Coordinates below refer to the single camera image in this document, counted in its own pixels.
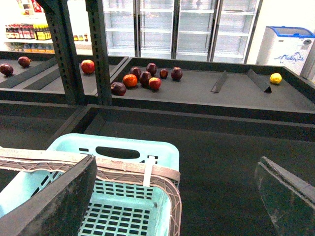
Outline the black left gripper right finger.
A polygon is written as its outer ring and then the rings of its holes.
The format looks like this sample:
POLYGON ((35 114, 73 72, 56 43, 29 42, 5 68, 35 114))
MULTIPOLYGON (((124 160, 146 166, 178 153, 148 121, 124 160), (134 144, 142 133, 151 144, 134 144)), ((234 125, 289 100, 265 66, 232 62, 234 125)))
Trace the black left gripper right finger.
POLYGON ((262 157, 254 173, 265 209, 279 236, 315 234, 315 187, 262 157))

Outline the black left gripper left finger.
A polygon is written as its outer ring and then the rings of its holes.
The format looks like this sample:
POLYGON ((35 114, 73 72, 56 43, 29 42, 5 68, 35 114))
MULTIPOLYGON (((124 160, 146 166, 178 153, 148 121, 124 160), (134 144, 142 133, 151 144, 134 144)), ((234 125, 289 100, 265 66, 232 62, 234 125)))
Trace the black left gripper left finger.
POLYGON ((76 236, 97 173, 88 155, 58 179, 0 219, 2 236, 76 236))

